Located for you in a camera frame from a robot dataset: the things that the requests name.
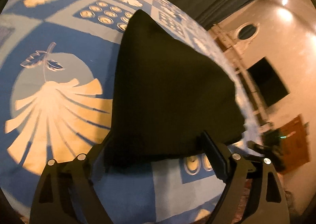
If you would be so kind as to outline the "white oval mirror dresser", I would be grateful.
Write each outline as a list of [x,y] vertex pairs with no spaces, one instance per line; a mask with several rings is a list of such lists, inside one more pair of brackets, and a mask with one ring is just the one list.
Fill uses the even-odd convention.
[[[247,26],[254,27],[255,31],[249,38],[241,39],[241,31]],[[256,38],[259,31],[259,22],[246,22],[231,31],[224,30],[220,24],[214,24],[213,27],[209,29],[208,33],[223,53],[226,53],[228,50],[232,49],[239,56],[242,56],[245,53],[248,46]]]

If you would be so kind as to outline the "brown wooden cabinet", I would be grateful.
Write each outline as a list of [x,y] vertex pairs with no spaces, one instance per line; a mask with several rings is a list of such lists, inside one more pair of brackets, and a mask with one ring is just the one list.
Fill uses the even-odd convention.
[[290,122],[281,126],[280,133],[284,164],[281,174],[284,175],[310,162],[307,133],[302,115],[297,115]]

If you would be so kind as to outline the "black pants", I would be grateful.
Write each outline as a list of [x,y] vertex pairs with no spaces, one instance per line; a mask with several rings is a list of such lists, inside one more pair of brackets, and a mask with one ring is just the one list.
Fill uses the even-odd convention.
[[244,123],[228,74],[137,10],[117,57],[105,166],[128,172],[202,154],[203,132],[231,145],[241,140]]

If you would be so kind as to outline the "blue patterned bedsheet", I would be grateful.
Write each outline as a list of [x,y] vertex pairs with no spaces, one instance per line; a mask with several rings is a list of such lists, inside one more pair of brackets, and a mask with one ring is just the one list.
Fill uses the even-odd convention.
[[[169,0],[8,0],[1,13],[1,189],[29,217],[50,159],[71,161],[110,128],[119,45],[142,9],[167,33],[209,56],[236,84],[245,132],[234,149],[260,140],[239,78],[209,33]],[[138,173],[93,176],[114,223],[191,223],[224,189],[205,156],[145,164]]]

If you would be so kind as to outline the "black wall television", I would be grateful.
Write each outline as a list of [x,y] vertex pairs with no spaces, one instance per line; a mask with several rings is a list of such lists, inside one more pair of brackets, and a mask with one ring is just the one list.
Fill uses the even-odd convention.
[[289,94],[278,73],[266,58],[260,59],[247,69],[255,82],[267,107],[270,107]]

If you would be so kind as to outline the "white long tv shelf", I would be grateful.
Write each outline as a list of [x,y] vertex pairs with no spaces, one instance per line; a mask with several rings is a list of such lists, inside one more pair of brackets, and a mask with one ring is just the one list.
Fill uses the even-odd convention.
[[271,131],[273,129],[273,123],[270,122],[268,114],[265,110],[265,104],[261,99],[259,89],[252,81],[252,78],[246,70],[239,54],[233,51],[231,58],[235,72],[241,80],[244,90],[246,91],[246,94],[252,104],[253,114],[258,121],[260,132],[266,133],[267,131]]

